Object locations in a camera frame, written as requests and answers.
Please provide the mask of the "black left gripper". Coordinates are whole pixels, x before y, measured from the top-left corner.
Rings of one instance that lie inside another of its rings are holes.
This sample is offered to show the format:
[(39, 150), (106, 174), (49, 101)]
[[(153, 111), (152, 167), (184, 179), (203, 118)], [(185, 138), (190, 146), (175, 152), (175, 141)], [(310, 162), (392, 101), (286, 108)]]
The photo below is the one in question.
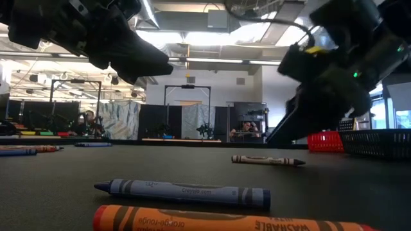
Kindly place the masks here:
[(147, 85), (144, 76), (171, 74), (173, 66), (129, 28), (140, 10), (140, 0), (48, 0), (48, 40), (131, 85)]

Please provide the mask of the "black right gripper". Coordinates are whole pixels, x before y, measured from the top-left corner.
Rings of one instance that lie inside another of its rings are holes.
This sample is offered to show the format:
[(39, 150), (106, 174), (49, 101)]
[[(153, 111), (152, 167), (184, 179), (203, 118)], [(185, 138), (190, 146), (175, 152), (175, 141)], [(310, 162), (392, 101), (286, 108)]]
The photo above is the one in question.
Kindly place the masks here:
[[(347, 51), (341, 47), (301, 51), (297, 45), (290, 46), (277, 71), (302, 84), (286, 102), (286, 114), (267, 137), (267, 143), (291, 143), (313, 133), (334, 130), (346, 115), (364, 115), (371, 108), (368, 91), (409, 57), (410, 46), (394, 35), (386, 35), (364, 50), (355, 46)], [(331, 66), (349, 76), (320, 76)]]

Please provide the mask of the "white crayon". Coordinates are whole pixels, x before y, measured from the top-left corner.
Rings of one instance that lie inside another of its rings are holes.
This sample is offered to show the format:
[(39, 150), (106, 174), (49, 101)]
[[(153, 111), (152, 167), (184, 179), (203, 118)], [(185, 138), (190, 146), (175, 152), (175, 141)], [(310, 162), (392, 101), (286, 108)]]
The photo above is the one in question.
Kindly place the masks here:
[(274, 158), (274, 157), (247, 157), (244, 155), (233, 155), (232, 163), (239, 164), (263, 164), (263, 165), (282, 165), (282, 166), (302, 166), (305, 161), (294, 158)]

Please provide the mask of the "blue crayon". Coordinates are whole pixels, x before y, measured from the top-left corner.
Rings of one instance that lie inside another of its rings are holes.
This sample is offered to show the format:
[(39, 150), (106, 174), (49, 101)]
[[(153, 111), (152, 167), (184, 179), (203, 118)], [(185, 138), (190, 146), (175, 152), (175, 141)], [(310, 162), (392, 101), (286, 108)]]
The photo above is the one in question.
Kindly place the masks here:
[(113, 179), (94, 184), (94, 188), (115, 196), (159, 200), (212, 203), (268, 210), (268, 189), (253, 187), (180, 184), (144, 180)]
[(37, 150), (0, 150), (0, 157), (32, 156)]
[(84, 147), (84, 148), (90, 148), (90, 147), (111, 147), (113, 146), (112, 143), (109, 142), (77, 142), (74, 144), (76, 147)]

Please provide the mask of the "orange crayon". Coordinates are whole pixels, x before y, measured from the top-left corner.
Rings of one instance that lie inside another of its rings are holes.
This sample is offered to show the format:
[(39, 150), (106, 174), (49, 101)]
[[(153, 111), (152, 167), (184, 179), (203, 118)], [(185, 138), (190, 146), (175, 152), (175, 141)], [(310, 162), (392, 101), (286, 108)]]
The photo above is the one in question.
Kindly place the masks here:
[(62, 146), (0, 146), (0, 150), (37, 150), (39, 153), (63, 150)]
[(102, 205), (94, 231), (379, 231), (353, 222)]

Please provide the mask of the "red plastic basket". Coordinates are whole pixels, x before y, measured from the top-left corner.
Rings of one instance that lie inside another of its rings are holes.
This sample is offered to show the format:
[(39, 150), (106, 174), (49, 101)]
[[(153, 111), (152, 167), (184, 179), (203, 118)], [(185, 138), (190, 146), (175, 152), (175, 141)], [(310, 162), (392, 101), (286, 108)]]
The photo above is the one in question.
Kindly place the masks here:
[(337, 131), (314, 133), (307, 137), (311, 152), (343, 153), (344, 147)]

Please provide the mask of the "black partition panel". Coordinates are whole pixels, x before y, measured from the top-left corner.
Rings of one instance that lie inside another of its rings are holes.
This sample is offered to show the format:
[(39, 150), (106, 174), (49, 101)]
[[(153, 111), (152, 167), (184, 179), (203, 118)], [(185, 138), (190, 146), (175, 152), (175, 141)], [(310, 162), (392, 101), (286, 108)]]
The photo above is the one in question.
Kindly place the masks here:
[(182, 137), (182, 107), (141, 105), (138, 139)]
[(79, 102), (8, 102), (6, 118), (28, 131), (67, 132), (80, 113)]

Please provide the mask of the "person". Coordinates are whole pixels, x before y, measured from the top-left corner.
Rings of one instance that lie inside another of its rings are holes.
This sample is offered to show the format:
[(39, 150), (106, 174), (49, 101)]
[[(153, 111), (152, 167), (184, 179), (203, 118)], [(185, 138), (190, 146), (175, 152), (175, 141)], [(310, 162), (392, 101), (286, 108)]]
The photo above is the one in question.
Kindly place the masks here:
[(98, 123), (98, 118), (94, 116), (94, 112), (87, 110), (80, 114), (75, 132), (79, 136), (92, 135), (101, 137), (103, 135), (103, 127)]
[(261, 134), (259, 133), (259, 130), (256, 126), (255, 122), (252, 121), (245, 121), (242, 123), (241, 127), (239, 129), (232, 129), (229, 134), (230, 138), (233, 137), (243, 137), (243, 138), (259, 138), (261, 137)]

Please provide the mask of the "black plastic basket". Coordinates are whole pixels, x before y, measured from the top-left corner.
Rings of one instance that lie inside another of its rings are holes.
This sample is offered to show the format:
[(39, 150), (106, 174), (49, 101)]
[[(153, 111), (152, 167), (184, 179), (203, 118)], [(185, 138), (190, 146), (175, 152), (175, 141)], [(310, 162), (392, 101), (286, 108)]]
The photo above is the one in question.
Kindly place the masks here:
[(411, 129), (358, 130), (339, 136), (347, 154), (411, 161)]

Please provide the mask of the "grey curtain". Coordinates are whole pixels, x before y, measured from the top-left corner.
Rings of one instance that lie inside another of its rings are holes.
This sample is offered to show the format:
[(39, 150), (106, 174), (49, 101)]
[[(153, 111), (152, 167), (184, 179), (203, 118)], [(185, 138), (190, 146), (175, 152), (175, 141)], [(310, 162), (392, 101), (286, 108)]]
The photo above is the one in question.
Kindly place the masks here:
[(197, 128), (205, 124), (210, 124), (214, 128), (216, 107), (211, 106), (208, 110), (207, 105), (190, 105), (182, 107), (182, 138), (203, 139)]

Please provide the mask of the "ceiling light strip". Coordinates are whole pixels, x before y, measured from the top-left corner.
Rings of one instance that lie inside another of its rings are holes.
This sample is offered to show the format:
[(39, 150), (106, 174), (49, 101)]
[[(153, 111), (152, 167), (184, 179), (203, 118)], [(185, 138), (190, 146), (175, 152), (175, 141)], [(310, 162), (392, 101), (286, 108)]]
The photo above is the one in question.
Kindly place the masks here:
[(17, 52), (17, 51), (0, 51), (0, 58), (9, 60), (39, 60), (39, 61), (56, 61), (56, 62), (84, 62), (88, 63), (89, 59), (85, 56), (76, 56), (67, 53), (36, 53), (36, 52)]
[(240, 65), (279, 65), (277, 60), (238, 60), (223, 58), (193, 58), (193, 57), (169, 57), (169, 62), (198, 62), (216, 64), (240, 64)]

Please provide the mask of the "wooden background table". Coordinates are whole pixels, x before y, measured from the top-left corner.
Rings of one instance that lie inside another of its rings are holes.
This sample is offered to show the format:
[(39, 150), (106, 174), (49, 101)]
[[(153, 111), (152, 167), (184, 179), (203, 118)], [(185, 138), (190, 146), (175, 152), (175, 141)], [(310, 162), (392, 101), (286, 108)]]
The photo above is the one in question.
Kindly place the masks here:
[(154, 141), (154, 142), (206, 142), (206, 143), (221, 143), (221, 140), (210, 139), (154, 139), (144, 138), (142, 141)]

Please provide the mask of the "grey ceiling box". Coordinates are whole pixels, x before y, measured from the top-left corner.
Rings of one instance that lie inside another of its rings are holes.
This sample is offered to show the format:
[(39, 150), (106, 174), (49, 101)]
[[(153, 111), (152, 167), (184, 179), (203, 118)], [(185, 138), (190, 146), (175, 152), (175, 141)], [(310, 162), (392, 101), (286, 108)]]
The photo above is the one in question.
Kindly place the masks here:
[(227, 29), (229, 16), (225, 10), (208, 10), (207, 27), (212, 29)]

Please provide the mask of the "black table mat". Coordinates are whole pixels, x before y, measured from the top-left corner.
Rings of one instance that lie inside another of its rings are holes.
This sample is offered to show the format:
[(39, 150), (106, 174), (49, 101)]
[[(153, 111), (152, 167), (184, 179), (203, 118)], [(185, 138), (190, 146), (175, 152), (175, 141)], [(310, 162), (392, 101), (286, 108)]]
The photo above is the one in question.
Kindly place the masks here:
[[(232, 163), (233, 155), (294, 158), (302, 166)], [(113, 178), (270, 190), (269, 210), (117, 198), (94, 188)], [(354, 221), (411, 230), (411, 163), (341, 153), (176, 146), (67, 146), (0, 158), (0, 230), (90, 230), (101, 205)]]

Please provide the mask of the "black gantry frame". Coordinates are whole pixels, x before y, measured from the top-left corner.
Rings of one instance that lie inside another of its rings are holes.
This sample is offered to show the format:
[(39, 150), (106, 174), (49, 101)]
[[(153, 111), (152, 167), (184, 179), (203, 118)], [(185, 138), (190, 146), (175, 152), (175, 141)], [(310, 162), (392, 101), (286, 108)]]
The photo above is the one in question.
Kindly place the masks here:
[(173, 88), (181, 88), (181, 89), (208, 89), (209, 94), (208, 94), (208, 122), (211, 126), (211, 87), (210, 86), (196, 86), (196, 85), (190, 85), (190, 84), (185, 84), (185, 85), (165, 85), (164, 86), (164, 106), (166, 107), (166, 116), (164, 117), (164, 121), (166, 122), (167, 125), (169, 125), (169, 115), (170, 115), (170, 105), (166, 104), (166, 98), (167, 98), (167, 88), (168, 87), (173, 87)]
[(98, 84), (98, 97), (96, 102), (96, 113), (94, 115), (94, 122), (93, 124), (89, 124), (89, 117), (87, 112), (78, 114), (77, 118), (69, 125), (69, 135), (84, 135), (90, 136), (93, 135), (95, 139), (101, 139), (105, 132), (103, 125), (102, 125), (102, 118), (99, 115), (100, 110), (100, 98), (101, 98), (101, 81), (95, 80), (80, 80), (80, 79), (72, 79), (72, 80), (52, 80), (51, 81), (51, 90), (49, 95), (49, 102), (53, 103), (53, 107), (55, 107), (55, 102), (53, 101), (54, 91), (57, 90), (54, 87), (55, 82), (58, 81), (59, 83), (63, 82), (70, 82), (73, 84), (83, 84), (83, 83), (97, 83)]

